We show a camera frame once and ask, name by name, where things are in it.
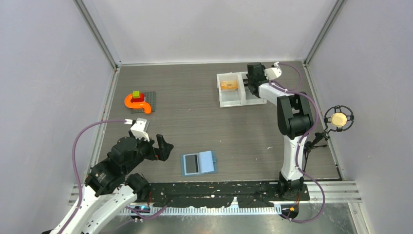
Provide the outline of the blue card holder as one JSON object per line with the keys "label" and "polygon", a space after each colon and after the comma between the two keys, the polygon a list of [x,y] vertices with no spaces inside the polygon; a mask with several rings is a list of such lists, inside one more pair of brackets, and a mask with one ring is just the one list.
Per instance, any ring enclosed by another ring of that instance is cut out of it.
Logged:
{"label": "blue card holder", "polygon": [[[184,163],[184,156],[185,155],[193,155],[196,154],[198,156],[198,168],[199,172],[196,174],[189,174],[186,175],[184,172],[185,163]],[[217,158],[214,151],[203,151],[198,153],[192,154],[185,154],[181,156],[181,165],[182,165],[182,175],[183,176],[200,176],[205,174],[214,174],[218,172],[217,166]]]}

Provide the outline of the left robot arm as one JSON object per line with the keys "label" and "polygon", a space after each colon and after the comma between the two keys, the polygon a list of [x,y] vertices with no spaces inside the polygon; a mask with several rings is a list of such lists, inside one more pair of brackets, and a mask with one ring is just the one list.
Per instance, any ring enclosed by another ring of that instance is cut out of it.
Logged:
{"label": "left robot arm", "polygon": [[107,158],[93,166],[85,179],[76,204],[49,234],[97,234],[122,209],[150,196],[149,182],[131,171],[146,160],[166,161],[174,148],[161,134],[146,141],[133,136],[120,138]]}

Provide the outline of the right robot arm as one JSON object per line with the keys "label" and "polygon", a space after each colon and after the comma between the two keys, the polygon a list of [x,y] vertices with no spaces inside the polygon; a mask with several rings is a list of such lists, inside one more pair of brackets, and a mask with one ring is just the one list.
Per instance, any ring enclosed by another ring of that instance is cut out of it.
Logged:
{"label": "right robot arm", "polygon": [[284,139],[284,157],[276,194],[284,200],[297,196],[304,186],[302,166],[304,143],[314,125],[308,95],[281,87],[276,79],[282,74],[280,64],[270,68],[260,62],[247,64],[247,86],[252,95],[277,107],[278,130]]}

